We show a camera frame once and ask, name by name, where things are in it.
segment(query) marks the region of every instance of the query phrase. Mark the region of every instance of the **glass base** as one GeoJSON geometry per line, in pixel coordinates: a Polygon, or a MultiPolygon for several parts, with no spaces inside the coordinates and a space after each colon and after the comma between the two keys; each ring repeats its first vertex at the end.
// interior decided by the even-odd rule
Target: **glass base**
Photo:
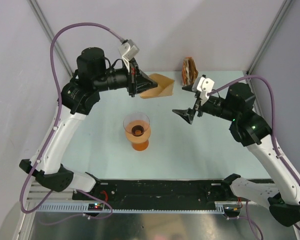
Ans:
{"type": "Polygon", "coordinates": [[[146,150],[148,146],[149,146],[149,140],[147,140],[143,143],[132,143],[133,149],[137,150],[137,151],[146,150]]]}

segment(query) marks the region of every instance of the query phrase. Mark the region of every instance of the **white sensor bracket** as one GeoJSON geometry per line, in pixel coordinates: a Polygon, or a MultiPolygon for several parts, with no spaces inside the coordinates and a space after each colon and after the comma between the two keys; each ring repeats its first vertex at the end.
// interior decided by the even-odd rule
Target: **white sensor bracket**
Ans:
{"type": "Polygon", "coordinates": [[[134,43],[134,41],[130,39],[123,42],[123,44],[119,46],[118,50],[124,65],[128,69],[128,73],[130,73],[129,61],[137,55],[137,53],[139,52],[139,48],[134,43]]]}
{"type": "Polygon", "coordinates": [[[208,93],[212,91],[214,85],[215,82],[210,78],[205,78],[204,76],[200,77],[199,82],[196,86],[196,90],[201,92],[200,94],[201,106],[208,101],[209,99],[208,93]]]}

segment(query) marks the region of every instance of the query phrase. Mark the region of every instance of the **metal frame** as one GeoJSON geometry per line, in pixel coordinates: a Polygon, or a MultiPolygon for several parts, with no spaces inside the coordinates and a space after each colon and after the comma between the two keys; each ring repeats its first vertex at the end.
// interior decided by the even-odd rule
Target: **metal frame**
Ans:
{"type": "MultiPolygon", "coordinates": [[[[37,212],[48,213],[100,213],[100,210],[88,210],[89,203],[85,202],[45,202],[37,212]]],[[[104,209],[103,213],[110,213],[109,209],[104,209]]],[[[222,203],[215,203],[215,210],[113,210],[114,214],[224,214],[224,205],[222,203]]]]}
{"type": "MultiPolygon", "coordinates": [[[[52,39],[54,38],[55,34],[53,33],[44,13],[42,12],[37,0],[27,0],[34,15],[36,16],[36,19],[38,20],[39,24],[42,27],[42,30],[44,31],[45,35],[47,36],[49,42],[51,43],[52,39]]],[[[60,59],[62,65],[64,66],[66,72],[69,74],[69,76],[73,75],[73,72],[71,70],[70,64],[68,63],[65,54],[63,53],[60,45],[58,44],[58,41],[55,43],[54,50],[58,58],[60,59]]]]}
{"type": "MultiPolygon", "coordinates": [[[[43,31],[45,32],[48,40],[51,42],[54,37],[54,33],[53,33],[46,17],[44,16],[37,0],[27,0],[27,1],[30,5],[31,9],[33,10],[33,13],[36,16],[38,22],[40,23],[43,31]]],[[[251,75],[251,73],[254,71],[256,65],[262,58],[270,41],[274,37],[278,28],[280,27],[281,23],[283,22],[284,17],[287,15],[287,12],[291,8],[294,1],[295,0],[285,0],[283,2],[279,12],[277,13],[273,23],[271,24],[271,27],[269,28],[264,40],[262,41],[261,46],[259,47],[249,68],[247,69],[246,75],[251,75]]],[[[67,73],[69,74],[69,76],[72,76],[73,72],[71,70],[71,67],[70,67],[60,45],[58,44],[58,42],[55,45],[55,52],[56,52],[58,58],[60,59],[62,65],[66,69],[67,73]]],[[[248,79],[246,81],[246,83],[249,84],[252,92],[255,92],[255,88],[252,84],[252,81],[250,79],[248,79]]],[[[259,105],[258,98],[256,99],[254,108],[255,108],[256,113],[258,113],[261,116],[263,115],[262,110],[259,105]]],[[[40,202],[40,200],[48,193],[48,191],[49,190],[47,188],[44,188],[44,187],[40,186],[38,183],[34,182],[31,186],[30,193],[27,198],[27,202],[26,202],[27,209],[32,209],[35,205],[37,205],[40,202]]],[[[52,206],[51,208],[57,208],[57,206],[63,206],[63,208],[64,208],[65,206],[69,206],[69,209],[67,210],[67,212],[75,213],[78,211],[74,210],[75,208],[72,209],[71,206],[75,206],[78,204],[80,206],[86,206],[88,203],[94,202],[94,201],[73,201],[72,194],[73,194],[73,191],[71,189],[66,189],[65,191],[59,192],[59,193],[52,193],[50,195],[50,197],[47,199],[46,203],[40,207],[39,211],[40,212],[47,211],[49,209],[47,207],[48,205],[52,206]]],[[[222,213],[224,213],[223,204],[233,204],[233,202],[216,202],[215,204],[216,204],[217,210],[215,212],[206,212],[206,213],[222,214],[222,213]]],[[[28,240],[29,239],[29,236],[31,233],[31,228],[32,228],[33,221],[35,218],[35,214],[36,214],[36,212],[33,212],[30,214],[23,214],[21,216],[21,218],[19,220],[18,228],[16,229],[16,233],[13,238],[14,240],[28,240]]],[[[295,229],[297,239],[300,240],[300,232],[296,228],[294,228],[294,229],[295,229]]]]}
{"type": "Polygon", "coordinates": [[[278,13],[276,14],[268,32],[266,33],[258,51],[256,52],[249,68],[246,71],[247,75],[251,75],[252,72],[254,71],[254,69],[256,68],[256,65],[262,58],[265,50],[267,49],[267,47],[268,47],[269,43],[271,42],[271,40],[273,39],[273,37],[275,36],[276,32],[278,31],[279,27],[281,26],[282,22],[284,21],[285,16],[289,12],[289,10],[292,7],[294,2],[295,2],[295,0],[285,0],[282,3],[281,8],[279,9],[278,13]]]}

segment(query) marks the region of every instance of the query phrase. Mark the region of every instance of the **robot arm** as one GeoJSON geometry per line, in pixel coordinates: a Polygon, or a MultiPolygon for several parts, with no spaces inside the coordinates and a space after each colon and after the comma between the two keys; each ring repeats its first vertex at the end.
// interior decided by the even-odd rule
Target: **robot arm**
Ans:
{"type": "Polygon", "coordinates": [[[23,159],[19,165],[26,173],[30,172],[38,162],[40,149],[53,128],[53,136],[32,174],[43,187],[55,192],[66,188],[90,192],[99,181],[89,173],[65,168],[61,160],[75,131],[100,100],[99,92],[127,88],[128,94],[134,97],[158,86],[139,69],[134,59],[138,50],[133,41],[124,41],[119,48],[124,65],[118,69],[114,69],[114,65],[106,68],[104,51],[98,47],[83,50],[77,58],[78,69],[61,92],[62,108],[57,126],[54,127],[54,122],[58,108],[39,150],[31,159],[23,159]]]}
{"type": "Polygon", "coordinates": [[[201,117],[207,113],[231,122],[230,132],[233,138],[246,147],[263,165],[276,187],[256,184],[243,177],[232,174],[223,182],[230,187],[235,196],[242,197],[267,208],[273,217],[284,226],[300,221],[300,185],[290,168],[300,179],[300,174],[282,152],[278,143],[273,146],[272,129],[267,122],[253,111],[255,95],[245,83],[235,83],[228,89],[226,98],[208,96],[214,82],[205,75],[193,85],[183,87],[195,92],[193,108],[172,110],[189,124],[192,124],[196,112],[201,117]],[[278,147],[280,156],[275,152],[278,147]],[[286,165],[280,157],[284,156],[286,165]]]}

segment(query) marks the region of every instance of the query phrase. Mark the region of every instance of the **cable tie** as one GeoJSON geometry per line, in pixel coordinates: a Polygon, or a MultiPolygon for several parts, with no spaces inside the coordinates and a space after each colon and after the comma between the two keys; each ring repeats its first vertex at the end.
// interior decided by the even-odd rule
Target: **cable tie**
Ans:
{"type": "Polygon", "coordinates": [[[280,155],[276,156],[277,159],[281,158],[281,157],[284,157],[285,154],[282,152],[280,155]]]}

